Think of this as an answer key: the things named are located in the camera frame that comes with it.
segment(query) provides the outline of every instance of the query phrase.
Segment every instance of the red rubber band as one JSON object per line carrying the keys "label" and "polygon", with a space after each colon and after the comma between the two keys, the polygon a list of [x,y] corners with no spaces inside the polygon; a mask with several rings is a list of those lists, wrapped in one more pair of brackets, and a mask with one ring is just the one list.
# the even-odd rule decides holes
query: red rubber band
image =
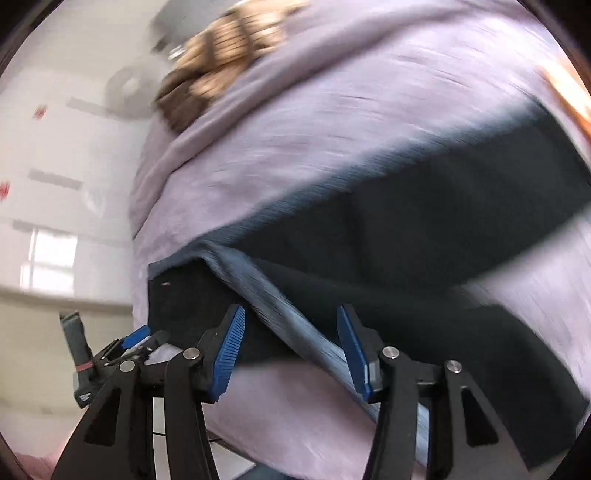
{"label": "red rubber band", "polygon": [[92,362],[86,362],[85,364],[82,364],[82,365],[76,365],[76,371],[82,372],[84,370],[88,370],[89,368],[92,368],[93,366],[94,366],[94,364]]}

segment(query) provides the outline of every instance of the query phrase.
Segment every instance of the orange object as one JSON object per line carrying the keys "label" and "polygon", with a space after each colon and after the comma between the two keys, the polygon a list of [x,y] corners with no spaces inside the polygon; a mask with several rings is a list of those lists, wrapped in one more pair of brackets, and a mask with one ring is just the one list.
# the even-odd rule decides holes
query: orange object
{"label": "orange object", "polygon": [[571,118],[591,140],[591,96],[573,65],[567,59],[548,63],[544,76]]}

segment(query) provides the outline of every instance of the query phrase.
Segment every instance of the red mark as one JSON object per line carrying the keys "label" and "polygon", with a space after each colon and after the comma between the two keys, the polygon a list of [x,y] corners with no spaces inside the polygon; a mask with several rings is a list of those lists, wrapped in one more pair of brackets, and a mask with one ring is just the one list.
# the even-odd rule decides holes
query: red mark
{"label": "red mark", "polygon": [[43,115],[45,115],[45,112],[47,112],[47,105],[40,105],[37,107],[37,110],[35,110],[35,115],[33,115],[33,118],[35,120],[41,120]]}
{"label": "red mark", "polygon": [[8,197],[9,191],[10,191],[10,182],[9,181],[3,181],[2,183],[0,183],[0,202],[3,202],[4,200],[6,200],[6,197]]}

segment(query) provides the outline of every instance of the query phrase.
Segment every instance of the bolt head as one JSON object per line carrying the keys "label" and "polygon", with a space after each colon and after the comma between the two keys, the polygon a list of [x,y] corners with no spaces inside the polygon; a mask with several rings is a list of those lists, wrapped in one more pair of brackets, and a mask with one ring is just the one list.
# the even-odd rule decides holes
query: bolt head
{"label": "bolt head", "polygon": [[455,374],[458,374],[462,371],[462,364],[457,360],[450,360],[446,363],[446,367],[450,372]]}
{"label": "bolt head", "polygon": [[400,355],[400,350],[398,350],[395,346],[385,346],[382,348],[382,353],[384,354],[384,357],[393,360],[398,358],[398,355]]}
{"label": "bolt head", "polygon": [[119,370],[122,372],[131,372],[135,368],[135,362],[132,360],[126,360],[125,362],[121,362],[119,366]]}
{"label": "bolt head", "polygon": [[199,357],[199,355],[201,355],[201,350],[195,347],[187,348],[183,352],[183,357],[185,357],[187,360],[195,360],[197,357]]}

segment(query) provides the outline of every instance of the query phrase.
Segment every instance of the floor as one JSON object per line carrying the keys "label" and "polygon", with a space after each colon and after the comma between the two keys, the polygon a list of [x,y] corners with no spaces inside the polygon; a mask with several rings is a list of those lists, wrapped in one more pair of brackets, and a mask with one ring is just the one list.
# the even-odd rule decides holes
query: floor
{"label": "floor", "polygon": [[[130,303],[128,196],[150,119],[105,91],[123,69],[151,85],[164,0],[65,0],[0,77],[0,287]],[[149,106],[152,95],[140,100]]]}
{"label": "floor", "polygon": [[[165,52],[152,52],[161,34],[151,23],[164,4],[64,0],[0,77],[0,293],[131,304],[128,195],[150,119],[121,118],[105,87],[123,69],[154,85],[169,71]],[[10,365],[0,374],[0,430],[21,453],[46,455],[80,416],[58,317],[51,302],[0,296],[0,363]],[[129,314],[83,319],[94,349],[131,329]],[[161,401],[154,425],[165,480]],[[212,451],[221,480],[253,465],[219,445]]]}

